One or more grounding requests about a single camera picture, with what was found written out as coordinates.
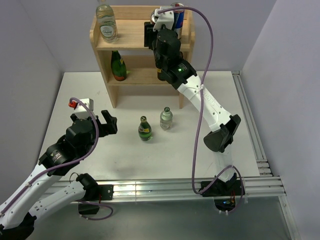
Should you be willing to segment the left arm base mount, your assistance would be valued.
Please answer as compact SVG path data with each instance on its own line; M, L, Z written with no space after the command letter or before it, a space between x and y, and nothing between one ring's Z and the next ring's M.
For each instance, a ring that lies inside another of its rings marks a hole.
M113 188L114 186L112 184L98 185L87 190L81 201L97 202L99 204L101 204L102 201L111 201L113 198ZM99 210L100 206L88 203L78 203L78 213L80 215L96 215Z

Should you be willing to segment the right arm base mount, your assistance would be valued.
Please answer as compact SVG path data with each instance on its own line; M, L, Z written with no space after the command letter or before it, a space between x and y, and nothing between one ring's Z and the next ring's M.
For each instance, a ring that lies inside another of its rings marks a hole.
M202 197L222 197L214 200L215 207L221 212L232 211L237 206L236 197L245 195L241 180L223 182L217 179L209 189L200 194Z

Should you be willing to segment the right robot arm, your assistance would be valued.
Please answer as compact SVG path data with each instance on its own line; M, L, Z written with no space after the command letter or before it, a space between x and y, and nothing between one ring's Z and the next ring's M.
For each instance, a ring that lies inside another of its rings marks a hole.
M227 195L233 190L232 180L236 177L235 170L230 168L233 161L227 147L233 142L241 118L225 110L201 83L196 70L183 58L177 33L165 25L159 30L153 27L151 22L144 23L144 46L153 51L157 77L170 84L202 112L202 118L210 128L203 141L208 149L217 153L216 168L222 173L216 189L220 194Z

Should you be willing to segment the Red Bull can front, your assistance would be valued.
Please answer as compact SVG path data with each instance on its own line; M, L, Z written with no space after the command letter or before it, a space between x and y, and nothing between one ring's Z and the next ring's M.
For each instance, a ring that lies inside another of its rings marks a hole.
M151 15L150 15L150 22L151 22L152 24L155 24L155 23L157 22L157 19L158 19L158 17L155 16L155 13L154 13L154 12L152 12Z

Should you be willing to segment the red bull can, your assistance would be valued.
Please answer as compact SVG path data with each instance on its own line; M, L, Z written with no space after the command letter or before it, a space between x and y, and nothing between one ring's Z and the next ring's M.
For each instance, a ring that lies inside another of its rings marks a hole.
M180 40L182 38L185 10L183 8L177 9L177 10L174 10L173 13L174 13L174 23L172 26L172 30L176 32L177 38Z
M155 13L154 13L154 12L152 12L151 15L150 15L150 22L151 22L152 24L155 24L155 23L157 22L157 19L158 19L158 17L155 16Z

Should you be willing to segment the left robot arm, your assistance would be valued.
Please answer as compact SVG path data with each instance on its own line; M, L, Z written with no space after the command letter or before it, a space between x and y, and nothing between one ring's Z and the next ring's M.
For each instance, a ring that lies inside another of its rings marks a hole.
M97 201L101 188L92 176L82 173L67 187L40 199L40 197L85 156L94 146L96 138L118 132L117 118L107 110L101 111L105 123L91 117L80 119L76 114L73 123L57 142L47 148L39 158L26 181L0 206L0 238L2 240L25 240L35 229L39 220L50 216L74 201Z

